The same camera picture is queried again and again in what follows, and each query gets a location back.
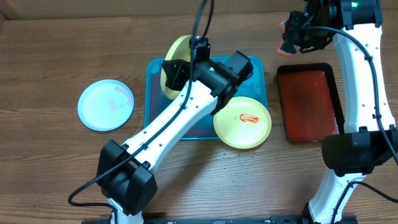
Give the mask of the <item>green plate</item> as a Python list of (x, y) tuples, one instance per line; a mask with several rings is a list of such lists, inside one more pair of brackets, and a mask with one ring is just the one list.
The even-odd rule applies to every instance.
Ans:
[[(167, 55), (165, 56), (165, 60), (177, 60), (182, 59), (187, 62), (190, 62), (190, 48), (189, 41), (191, 35), (183, 35), (179, 37), (169, 48)], [(162, 89), (162, 93), (170, 100), (174, 100), (179, 94), (180, 91), (171, 90), (169, 87), (166, 87), (167, 76), (165, 70), (162, 69), (160, 74), (160, 87)]]
[(225, 144), (237, 149), (250, 149), (268, 138), (272, 120), (262, 103), (246, 96), (237, 96), (214, 115), (213, 126)]

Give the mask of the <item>red and black sponge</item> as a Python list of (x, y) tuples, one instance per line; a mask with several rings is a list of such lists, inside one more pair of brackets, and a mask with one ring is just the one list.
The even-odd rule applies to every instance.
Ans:
[[(287, 21), (282, 21), (279, 24), (279, 28), (282, 34), (285, 34), (285, 28), (287, 26)], [(293, 57), (297, 53), (297, 50), (293, 44), (288, 42), (287, 40), (281, 40), (278, 49), (276, 50), (277, 54), (282, 57)]]

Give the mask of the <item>light blue plate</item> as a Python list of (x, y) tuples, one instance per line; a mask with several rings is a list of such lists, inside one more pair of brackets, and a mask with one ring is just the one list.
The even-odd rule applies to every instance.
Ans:
[(81, 122), (94, 131), (108, 132), (124, 126), (134, 111), (134, 96), (117, 80), (92, 83), (81, 94), (77, 112)]

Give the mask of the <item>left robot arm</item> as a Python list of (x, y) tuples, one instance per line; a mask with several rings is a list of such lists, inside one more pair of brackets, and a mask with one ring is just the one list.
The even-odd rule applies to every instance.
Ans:
[(212, 61), (207, 38), (183, 35), (172, 44), (160, 76), (171, 103), (122, 145), (110, 140), (101, 150), (97, 183), (112, 209), (110, 223), (143, 223), (160, 163), (192, 126), (224, 108), (252, 72), (240, 51), (225, 63)]

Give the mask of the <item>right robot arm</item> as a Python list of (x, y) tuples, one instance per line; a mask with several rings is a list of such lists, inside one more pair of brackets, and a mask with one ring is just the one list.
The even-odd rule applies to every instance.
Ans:
[(341, 134), (322, 143), (325, 175), (298, 223), (356, 223), (343, 209), (375, 167), (397, 158), (397, 126), (381, 63), (382, 9), (378, 0), (307, 0), (281, 23), (281, 51), (309, 53), (333, 45), (345, 90)]

